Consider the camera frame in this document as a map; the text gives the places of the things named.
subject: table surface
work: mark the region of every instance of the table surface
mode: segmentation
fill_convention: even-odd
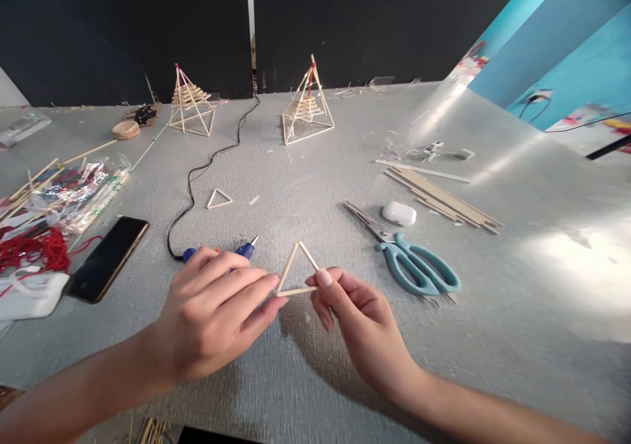
[[[174,248],[233,249],[239,234],[260,234],[252,263],[280,271],[293,243],[302,240],[321,266],[341,265],[384,292],[421,366],[611,439],[629,432],[629,180],[459,85],[391,87],[347,99],[327,95],[334,130],[290,146],[282,144],[279,117],[289,96],[261,96],[241,146],[217,157],[193,183],[198,204],[174,229]],[[234,141],[237,121],[252,104],[217,107],[210,138],[162,132],[88,232],[105,232],[122,214],[147,219],[147,235],[101,303],[62,298],[50,317],[13,325],[0,340],[0,383],[32,387],[157,318],[179,269],[165,240],[189,203],[186,174]],[[138,138],[99,155],[123,153],[135,162],[167,122],[168,109]],[[19,187],[26,168],[37,171],[55,156],[69,158],[108,141],[124,110],[46,110],[51,127],[0,153],[0,192]],[[474,151],[466,162],[443,155],[428,165],[469,177],[471,184],[432,181],[504,223],[501,235],[457,227],[416,204],[405,187],[382,174],[385,167],[371,163],[393,141],[443,141],[444,152]],[[214,188],[234,203],[208,211]],[[251,206],[255,196],[260,199]],[[343,200],[374,216],[389,200],[414,206],[418,220],[405,229],[406,238],[456,270],[463,282],[457,305],[445,301],[433,309],[403,291]],[[286,288],[312,273],[298,255]],[[307,296],[293,297],[234,363],[141,412],[265,442],[434,439],[368,390],[341,336],[324,332]]]

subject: blue scissors handle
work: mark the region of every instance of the blue scissors handle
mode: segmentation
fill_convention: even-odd
[[[457,292],[462,286],[456,272],[440,257],[423,247],[408,244],[401,232],[394,236],[394,243],[382,242],[376,249],[385,252],[386,262],[394,278],[410,293],[437,296]],[[416,282],[405,275],[400,264]]]

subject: red string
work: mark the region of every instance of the red string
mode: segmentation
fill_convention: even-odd
[[[26,277],[39,275],[46,271],[63,271],[68,273],[70,256],[87,249],[95,239],[103,240],[102,236],[94,236],[87,239],[79,250],[68,253],[68,246],[61,231],[51,227],[49,233],[37,238],[29,238],[32,232],[28,231],[20,236],[0,242],[0,274],[9,268],[19,269],[22,260],[28,263],[42,262],[44,268],[38,272],[20,277],[20,281]],[[12,287],[9,285],[0,293],[2,298]]]

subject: black cable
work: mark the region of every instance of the black cable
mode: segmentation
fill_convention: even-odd
[[[227,147],[221,148],[219,150],[217,150],[215,153],[213,153],[213,155],[210,156],[210,160],[208,161],[207,164],[201,165],[199,167],[193,168],[191,171],[189,171],[189,174],[187,176],[187,186],[189,189],[189,196],[191,198],[191,204],[188,208],[186,208],[185,210],[183,210],[179,216],[177,216],[175,218],[175,221],[173,221],[173,223],[171,224],[171,227],[169,227],[169,231],[166,234],[166,247],[169,250],[169,255],[171,255],[171,257],[173,258],[173,260],[176,261],[184,261],[184,257],[182,255],[175,255],[173,253],[173,250],[171,249],[171,231],[173,230],[173,228],[175,227],[175,224],[177,224],[177,222],[182,219],[182,217],[184,217],[189,211],[191,211],[191,209],[194,208],[195,206],[195,197],[193,197],[193,188],[191,187],[191,175],[196,172],[196,171],[200,171],[203,170],[205,168],[208,168],[209,166],[212,165],[212,160],[217,156],[220,155],[222,153],[226,153],[230,150],[232,150],[233,148],[238,147],[241,144],[241,128],[243,127],[243,124],[245,124],[245,120],[247,119],[248,115],[258,107],[258,105],[261,103],[260,99],[258,98],[258,95],[255,93],[254,97],[256,98],[256,104],[254,105],[254,107],[252,107],[248,112],[246,112],[245,114],[243,114],[241,116],[241,119],[239,119],[239,122],[237,124],[237,143],[229,145]]]
[[[551,103],[551,102],[552,102],[552,100],[551,100],[550,98],[546,98],[546,107],[544,107],[543,109],[541,109],[541,111],[539,112],[539,114],[537,114],[535,117],[533,117],[532,119],[530,119],[530,122],[529,122],[529,123],[533,123],[533,122],[534,122],[534,120],[535,120],[537,117],[541,116],[541,115],[544,113],[544,111],[550,107],[550,103]]]
[[[524,108],[521,110],[521,114],[519,114],[518,119],[521,119],[524,116],[524,112],[526,112],[526,109],[528,109],[528,106],[530,106],[532,102],[533,102],[533,99],[528,99],[528,102],[526,103]]]
[[[570,130],[578,129],[580,127],[585,127],[586,125],[592,125],[593,123],[602,122],[603,120],[616,119],[622,116],[628,116],[629,114],[631,114],[631,112],[625,112],[623,114],[618,114],[617,116],[611,116],[610,118],[598,119],[597,121],[587,122],[587,123],[584,123],[583,125],[577,125],[576,127],[572,127],[571,129],[565,129],[562,131],[546,131],[544,133],[569,132]]]

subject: right hand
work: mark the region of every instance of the right hand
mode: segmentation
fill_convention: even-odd
[[[337,317],[350,360],[377,393],[400,407],[413,400],[412,384],[424,372],[414,362],[385,296],[339,267],[320,269],[307,278],[314,309],[327,332]]]
[[[236,359],[286,304],[272,297],[261,305],[278,281],[241,255],[200,247],[173,279],[160,317],[143,331],[156,371],[176,385]]]

